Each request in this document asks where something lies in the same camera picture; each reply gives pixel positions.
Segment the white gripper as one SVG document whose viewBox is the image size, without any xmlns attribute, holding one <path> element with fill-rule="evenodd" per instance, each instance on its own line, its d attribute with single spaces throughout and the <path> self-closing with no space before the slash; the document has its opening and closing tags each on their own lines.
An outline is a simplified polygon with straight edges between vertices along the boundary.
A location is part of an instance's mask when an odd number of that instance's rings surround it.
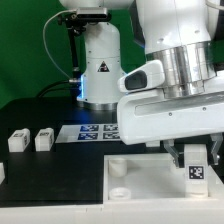
<svg viewBox="0 0 224 224">
<path fill-rule="evenodd" d="M 224 92 L 165 100 L 159 90 L 124 96 L 118 103 L 120 138 L 126 145 L 163 141 L 177 168 L 183 168 L 183 153 L 171 139 L 210 135 L 210 155 L 217 165 L 223 143 Z"/>
</svg>

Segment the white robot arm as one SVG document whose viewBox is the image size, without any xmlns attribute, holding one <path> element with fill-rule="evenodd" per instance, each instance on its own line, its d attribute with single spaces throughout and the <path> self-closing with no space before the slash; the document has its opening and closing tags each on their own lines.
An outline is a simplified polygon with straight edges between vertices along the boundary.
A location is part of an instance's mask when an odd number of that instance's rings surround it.
<svg viewBox="0 0 224 224">
<path fill-rule="evenodd" d="M 220 0 L 60 0 L 69 22 L 85 35 L 87 68 L 80 105 L 116 108 L 127 145 L 163 145 L 173 156 L 180 138 L 208 135 L 212 157 L 224 136 L 224 69 L 216 71 L 211 41 L 223 9 Z M 143 66 L 123 73 L 112 9 L 130 10 Z"/>
</svg>

